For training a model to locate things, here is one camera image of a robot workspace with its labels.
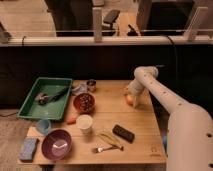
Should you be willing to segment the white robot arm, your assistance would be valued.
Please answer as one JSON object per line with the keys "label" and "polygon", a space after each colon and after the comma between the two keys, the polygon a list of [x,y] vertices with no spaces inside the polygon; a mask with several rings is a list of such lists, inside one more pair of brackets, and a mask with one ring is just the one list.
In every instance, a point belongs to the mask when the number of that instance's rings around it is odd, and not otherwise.
{"label": "white robot arm", "polygon": [[157,76],[154,66],[137,67],[126,93],[136,107],[147,89],[170,114],[166,171],[213,171],[213,119],[203,107],[161,84]]}

